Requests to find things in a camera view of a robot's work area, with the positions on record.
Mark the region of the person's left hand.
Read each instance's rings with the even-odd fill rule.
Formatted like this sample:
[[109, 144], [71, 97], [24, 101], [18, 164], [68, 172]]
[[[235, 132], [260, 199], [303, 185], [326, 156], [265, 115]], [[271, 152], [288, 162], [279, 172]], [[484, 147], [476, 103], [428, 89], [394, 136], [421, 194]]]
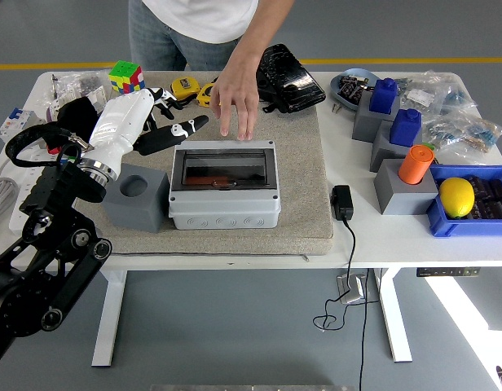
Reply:
[[209, 108], [220, 121], [220, 134], [228, 136], [232, 109], [237, 115], [237, 139], [251, 140], [258, 118], [256, 70], [239, 64], [227, 64], [216, 80]]

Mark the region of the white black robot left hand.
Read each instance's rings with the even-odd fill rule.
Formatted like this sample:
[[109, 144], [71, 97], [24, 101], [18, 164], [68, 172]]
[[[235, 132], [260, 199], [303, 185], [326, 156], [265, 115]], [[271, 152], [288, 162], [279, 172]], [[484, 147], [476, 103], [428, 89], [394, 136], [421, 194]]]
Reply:
[[147, 156], [180, 144], [208, 123], [206, 115], [181, 123], [156, 126], [152, 109], [158, 107], [170, 120], [172, 107], [182, 105], [167, 90], [144, 88], [107, 102], [90, 136], [79, 167], [106, 186], [121, 173], [122, 157], [132, 151]]

